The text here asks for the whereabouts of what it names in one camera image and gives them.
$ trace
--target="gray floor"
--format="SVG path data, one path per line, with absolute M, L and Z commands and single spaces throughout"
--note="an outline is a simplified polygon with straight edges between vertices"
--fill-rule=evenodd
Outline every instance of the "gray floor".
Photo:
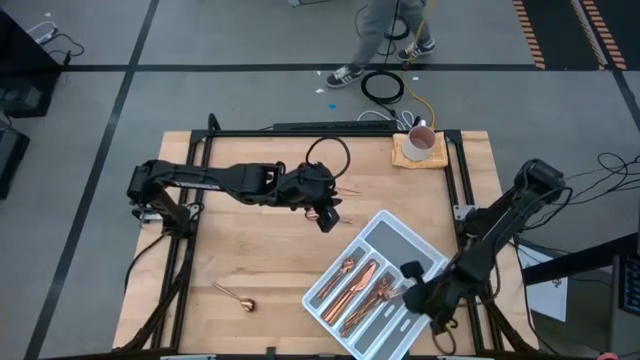
M 0 0 L 25 28 L 48 20 L 44 14 L 51 12 L 61 31 L 87 48 L 73 64 L 128 63 L 148 4 Z M 353 15 L 360 5 L 336 0 L 292 9 L 284 0 L 161 0 L 140 63 L 346 62 L 358 43 Z M 434 63 L 532 63 L 510 0 L 440 1 L 430 18 L 439 44 Z M 123 75 L 64 74 L 46 117 L 16 120 L 32 142 L 9 199 L 0 204 L 0 281 L 8 289 L 0 293 L 3 358 L 24 356 Z M 257 129 L 276 122 L 353 120 L 364 110 L 380 110 L 357 85 L 317 93 L 325 89 L 327 75 L 137 73 L 41 356 L 110 349 L 123 277 L 138 236 L 124 191 L 133 167 L 156 156 L 163 132 L 202 128 L 209 112 L 224 129 Z M 429 71 L 407 76 L 434 106 L 438 128 L 489 132 L 504 189 L 532 157 L 570 175 L 597 168 L 600 152 L 626 160 L 640 155 L 640 133 L 609 73 Z M 625 77 L 640 93 L 640 73 Z M 371 83 L 381 95 L 387 85 L 384 79 Z M 395 108 L 427 116 L 408 96 Z M 602 175 L 576 178 L 571 185 L 580 190 Z M 569 251 L 599 244 L 637 230 L 639 203 L 638 190 L 609 194 L 563 211 L 528 238 Z M 564 346 L 573 354 L 582 351 Z

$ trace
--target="mug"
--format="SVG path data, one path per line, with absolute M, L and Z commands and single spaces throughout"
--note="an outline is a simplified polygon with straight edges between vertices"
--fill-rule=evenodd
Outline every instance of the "mug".
M 426 160 L 436 144 L 436 133 L 422 120 L 418 126 L 409 130 L 407 139 L 402 144 L 402 152 L 413 161 Z

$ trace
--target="sneaker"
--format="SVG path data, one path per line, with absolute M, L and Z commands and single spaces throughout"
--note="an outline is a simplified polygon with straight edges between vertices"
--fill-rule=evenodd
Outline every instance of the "sneaker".
M 431 55 L 436 49 L 436 41 L 431 38 L 422 45 L 418 45 L 412 42 L 406 49 L 398 51 L 398 60 L 409 61 L 421 58 L 423 56 Z
M 345 87 L 358 80 L 362 76 L 362 74 L 364 74 L 364 69 L 358 69 L 350 65 L 345 65 L 331 74 L 327 78 L 326 84 L 327 87 L 332 89 Z

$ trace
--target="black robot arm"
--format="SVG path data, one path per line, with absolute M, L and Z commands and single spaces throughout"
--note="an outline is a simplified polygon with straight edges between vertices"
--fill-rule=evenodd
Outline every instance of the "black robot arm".
M 340 219 L 334 209 L 342 201 L 334 198 L 335 177 L 322 163 L 301 163 L 289 173 L 280 162 L 218 169 L 150 160 L 137 166 L 127 190 L 131 203 L 156 211 L 163 233 L 186 237 L 194 231 L 190 211 L 173 201 L 167 187 L 221 191 L 246 205 L 314 209 L 322 232 Z
M 489 208 L 474 209 L 467 214 L 457 229 L 463 244 L 440 275 L 424 283 L 419 263 L 403 265 L 405 277 L 417 282 L 403 295 L 407 309 L 428 315 L 432 319 L 431 329 L 437 335 L 446 331 L 461 299 L 475 302 L 478 296 L 509 339 L 514 331 L 493 304 L 492 294 L 484 291 L 484 284 L 496 264 L 497 253 L 533 214 L 556 201 L 565 189 L 561 172 L 542 160 L 526 162 L 516 175 L 514 186 L 502 197 Z M 513 340 L 522 345 L 517 336 Z

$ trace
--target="wooden table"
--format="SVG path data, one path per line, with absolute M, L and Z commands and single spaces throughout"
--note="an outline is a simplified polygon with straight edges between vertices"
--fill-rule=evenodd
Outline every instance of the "wooden table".
M 159 158 L 184 163 L 189 136 L 188 132 L 166 133 Z M 358 190 L 362 195 L 342 196 L 344 202 L 337 210 L 342 217 L 352 219 L 353 224 L 338 224 L 329 234 L 321 233 L 314 222 L 304 218 L 302 211 L 246 206 L 223 193 L 206 193 L 180 353 L 264 354 L 269 346 L 275 346 L 278 354 L 346 353 L 306 312 L 301 300 L 380 209 L 389 210 L 446 256 L 456 253 L 444 171 L 392 167 L 391 137 L 343 139 L 351 150 L 352 161 L 338 186 Z M 476 203 L 488 206 L 502 194 L 488 135 L 467 131 L 463 132 L 463 139 Z M 209 166 L 280 160 L 291 169 L 304 161 L 314 140 L 215 138 Z M 455 152 L 451 158 L 457 174 Z M 322 161 L 337 172 L 344 165 L 344 150 L 337 143 L 326 141 L 316 148 L 313 160 Z M 457 184 L 462 189 L 459 179 Z M 177 198 L 177 189 L 170 189 L 170 193 Z M 137 251 L 159 232 L 158 223 L 145 226 Z M 114 346 L 130 340 L 157 304 L 168 247 L 169 240 L 165 240 L 145 254 L 134 268 Z M 500 252 L 498 264 L 502 289 L 496 302 L 522 337 L 537 347 L 537 339 L 527 324 L 522 278 L 513 247 L 507 246 Z M 254 299 L 257 310 L 245 313 L 235 300 L 211 287 L 212 281 Z M 486 313 L 482 307 L 479 310 L 485 344 L 490 346 Z M 455 318 L 459 322 L 453 331 L 457 354 L 473 354 L 468 311 L 459 308 Z M 163 345 L 169 344 L 172 320 L 170 309 Z M 447 336 L 439 340 L 445 349 L 450 348 Z M 411 348 L 411 354 L 438 353 L 427 327 Z

